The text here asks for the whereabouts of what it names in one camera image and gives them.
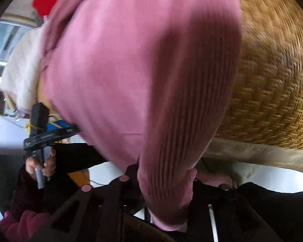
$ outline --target white cloth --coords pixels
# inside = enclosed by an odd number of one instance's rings
[[[40,78],[40,38],[43,27],[29,30],[11,53],[3,70],[0,90],[8,94],[22,112],[29,114],[37,103]]]

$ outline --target woven basket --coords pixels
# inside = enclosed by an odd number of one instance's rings
[[[216,137],[303,150],[303,10],[295,0],[240,0],[242,59]]]

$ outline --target dark maroon sleeve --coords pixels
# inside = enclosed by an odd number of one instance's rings
[[[43,209],[43,189],[37,188],[37,182],[26,172],[23,165],[19,170],[17,186],[10,203],[10,212],[16,221],[26,210],[41,213]]]

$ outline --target pink sweater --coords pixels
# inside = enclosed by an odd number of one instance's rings
[[[156,225],[175,230],[195,164],[227,109],[241,44],[238,0],[58,0],[43,78],[59,113],[138,180]]]

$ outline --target pink fabric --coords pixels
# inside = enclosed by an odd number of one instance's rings
[[[48,98],[120,169],[139,159],[156,224],[179,228],[232,91],[238,0],[58,0],[49,18]]]
[[[41,225],[44,225],[50,215],[26,210],[18,223],[9,211],[5,212],[0,221],[0,230],[9,242],[24,242],[31,238]]]

